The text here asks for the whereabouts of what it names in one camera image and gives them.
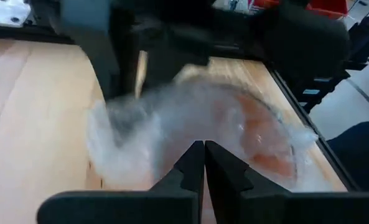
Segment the wooden surface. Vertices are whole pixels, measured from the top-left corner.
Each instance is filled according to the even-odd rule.
[[[229,63],[286,120],[301,123],[262,63]],[[0,40],[0,224],[35,223],[40,203],[57,192],[101,188],[86,153],[95,99],[100,87],[79,47]],[[345,190],[317,145],[310,155],[332,190]]]

